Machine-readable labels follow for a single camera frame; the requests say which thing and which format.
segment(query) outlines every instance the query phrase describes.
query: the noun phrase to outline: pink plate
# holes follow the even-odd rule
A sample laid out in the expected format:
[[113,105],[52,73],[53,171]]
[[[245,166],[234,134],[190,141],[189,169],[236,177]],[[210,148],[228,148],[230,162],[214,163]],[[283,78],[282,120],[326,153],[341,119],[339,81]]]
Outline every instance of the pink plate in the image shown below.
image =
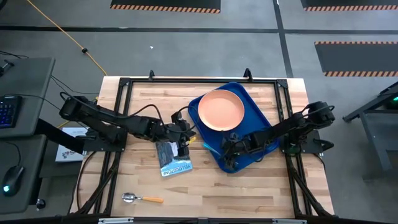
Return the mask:
[[213,90],[199,102],[199,118],[215,131],[229,131],[238,126],[244,116],[244,106],[233,92]]

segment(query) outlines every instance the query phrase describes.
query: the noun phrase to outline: plastic tray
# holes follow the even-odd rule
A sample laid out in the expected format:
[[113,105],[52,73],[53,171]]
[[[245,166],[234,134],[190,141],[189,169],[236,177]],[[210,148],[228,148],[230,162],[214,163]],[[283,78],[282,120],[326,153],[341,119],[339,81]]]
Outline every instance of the plastic tray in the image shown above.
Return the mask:
[[[242,122],[234,129],[230,131],[225,131],[225,132],[219,132],[219,131],[214,131],[207,126],[205,126],[200,120],[198,121],[198,114],[195,110],[192,108],[188,109],[189,115],[191,116],[192,120],[196,124],[199,133],[201,134],[203,140],[211,146],[214,150],[222,154],[221,150],[221,142],[223,140],[223,136],[229,136],[231,133],[237,133],[240,138],[242,136],[249,134],[253,131],[258,131],[267,127],[270,127],[271,125],[269,124],[267,118],[263,115],[261,110],[258,108],[258,106],[255,104],[253,99],[249,96],[249,93],[244,89],[244,87],[236,82],[231,82],[227,83],[219,88],[217,90],[228,90],[233,93],[235,93],[243,102],[244,106],[244,117]],[[189,104],[189,106],[192,106],[196,109],[198,109],[199,101],[201,100],[203,96],[200,96],[194,100],[192,100]],[[276,148],[279,147],[279,140],[274,141],[272,144],[267,146],[265,154],[268,154],[275,150]],[[238,156],[236,159],[236,162],[238,163],[236,165],[236,170],[228,170],[225,168],[224,161],[222,159],[219,159],[219,155],[217,155],[214,152],[211,152],[213,157],[215,158],[216,162],[218,163],[218,166],[225,172],[227,173],[235,173],[245,167],[247,167],[249,164],[253,163],[253,159],[259,159],[262,156],[262,151],[258,152],[256,154],[252,155],[252,158],[250,158],[248,155],[241,155]]]

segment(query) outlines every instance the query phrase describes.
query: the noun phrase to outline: butcher block tabletop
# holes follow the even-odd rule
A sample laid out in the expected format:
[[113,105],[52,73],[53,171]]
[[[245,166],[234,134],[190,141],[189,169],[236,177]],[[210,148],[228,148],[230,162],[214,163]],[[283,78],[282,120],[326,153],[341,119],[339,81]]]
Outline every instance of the butcher block tabletop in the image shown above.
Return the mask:
[[[113,110],[120,77],[104,77],[98,104]],[[304,80],[287,79],[294,112],[307,104]],[[134,83],[129,114],[148,104],[159,107],[165,123],[170,116],[198,96],[218,88],[222,83]],[[271,125],[279,122],[274,87],[270,84],[243,84]],[[282,104],[287,117],[284,94]],[[155,109],[141,116],[158,117]],[[183,119],[193,124],[187,110]],[[193,170],[162,177],[153,142],[128,136],[122,153],[111,215],[113,217],[208,217],[208,218],[293,218],[294,211],[284,155],[277,149],[259,163],[252,163],[235,174],[223,172],[213,156],[202,146],[199,132],[189,146]],[[80,183],[80,203],[94,192],[100,179],[104,153],[96,153],[84,169]],[[325,170],[319,158],[302,154],[308,188],[324,208],[333,213]],[[304,212],[301,190],[297,185],[300,208]],[[148,197],[161,197],[164,203],[123,202],[125,192]],[[76,211],[76,202],[71,212]]]

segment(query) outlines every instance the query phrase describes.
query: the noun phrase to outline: gray floor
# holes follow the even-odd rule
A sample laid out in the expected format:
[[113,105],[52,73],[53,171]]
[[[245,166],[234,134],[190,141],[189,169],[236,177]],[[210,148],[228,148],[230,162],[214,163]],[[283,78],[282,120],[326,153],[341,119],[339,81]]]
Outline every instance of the gray floor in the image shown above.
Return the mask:
[[[109,9],[110,0],[35,0],[61,26],[147,28],[276,29],[272,0],[223,0],[220,15]],[[279,0],[285,29],[398,30],[398,11],[304,12],[300,0]],[[0,25],[51,26],[25,0],[9,1],[0,12]],[[278,34],[177,32],[71,32],[110,75],[240,77],[246,67],[257,77],[286,77]],[[378,170],[359,120],[341,117],[374,98],[397,78],[324,77],[314,41],[398,40],[398,35],[286,35],[295,78],[304,78],[310,101],[335,105],[335,123],[321,131],[335,143],[325,153],[326,175],[335,212],[340,217],[396,223],[398,184],[391,179],[364,182],[362,175]],[[55,57],[53,75],[73,89],[99,91],[102,73],[60,32],[0,31],[0,50],[30,57]],[[50,84],[47,99],[62,105],[60,91]],[[45,105],[41,117],[62,123],[57,110]],[[76,177],[45,180],[40,196],[48,207],[23,214],[41,217],[66,214]]]

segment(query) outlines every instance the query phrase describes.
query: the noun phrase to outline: book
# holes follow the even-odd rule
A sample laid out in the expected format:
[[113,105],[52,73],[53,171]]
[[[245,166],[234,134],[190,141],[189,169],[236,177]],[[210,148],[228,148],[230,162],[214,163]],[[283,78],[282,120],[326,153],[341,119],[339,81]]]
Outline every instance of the book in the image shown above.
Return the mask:
[[176,142],[156,142],[155,145],[162,177],[192,170],[192,161],[189,155],[178,156]]
[[[85,136],[87,129],[85,128],[62,128],[64,133],[67,133],[73,137],[76,136]],[[55,162],[76,162],[83,161],[86,152],[79,154],[77,152],[73,152],[72,150],[67,149],[65,146],[58,145],[57,155],[55,156]]]

